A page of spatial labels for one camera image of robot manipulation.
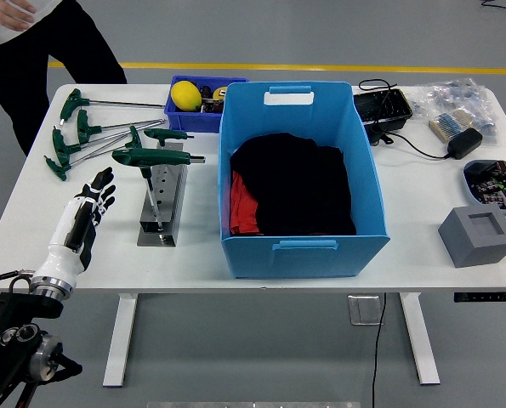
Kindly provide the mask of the person's right hand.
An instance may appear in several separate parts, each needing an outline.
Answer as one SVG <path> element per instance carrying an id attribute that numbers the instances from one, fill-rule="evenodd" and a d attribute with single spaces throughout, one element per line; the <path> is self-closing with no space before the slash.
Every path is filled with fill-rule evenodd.
<path id="1" fill-rule="evenodd" d="M 25 31 L 34 22 L 36 9 L 26 0 L 0 0 L 0 25 L 12 31 Z"/>

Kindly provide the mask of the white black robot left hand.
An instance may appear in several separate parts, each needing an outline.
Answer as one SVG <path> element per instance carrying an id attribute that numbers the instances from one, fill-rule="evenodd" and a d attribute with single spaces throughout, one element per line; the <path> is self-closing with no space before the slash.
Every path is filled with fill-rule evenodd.
<path id="1" fill-rule="evenodd" d="M 91 262 L 96 228 L 115 201 L 113 179 L 111 167 L 102 170 L 68 202 L 48 244 L 48 257 L 31 278 L 32 292 L 71 295 Z"/>

